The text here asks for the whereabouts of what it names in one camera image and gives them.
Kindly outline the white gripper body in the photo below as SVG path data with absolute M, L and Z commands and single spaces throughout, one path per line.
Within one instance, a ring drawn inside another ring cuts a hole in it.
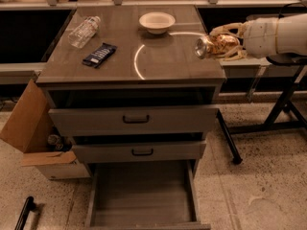
M 246 23 L 243 46 L 249 56 L 265 58 L 276 54 L 276 17 L 257 18 Z

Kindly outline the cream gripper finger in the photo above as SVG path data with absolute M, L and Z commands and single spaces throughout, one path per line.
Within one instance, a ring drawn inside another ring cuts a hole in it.
M 222 59 L 226 61 L 239 60 L 247 57 L 247 52 L 242 46 L 235 46 L 222 55 Z
M 229 23 L 223 26 L 214 28 L 209 34 L 216 35 L 232 35 L 238 38 L 244 36 L 244 32 L 247 29 L 247 23 Z

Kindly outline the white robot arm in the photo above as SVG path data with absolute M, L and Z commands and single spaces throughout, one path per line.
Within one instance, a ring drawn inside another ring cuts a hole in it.
M 284 17 L 257 17 L 245 23 L 230 23 L 210 33 L 232 35 L 243 40 L 249 57 L 265 58 L 280 54 L 307 55 L 307 14 Z

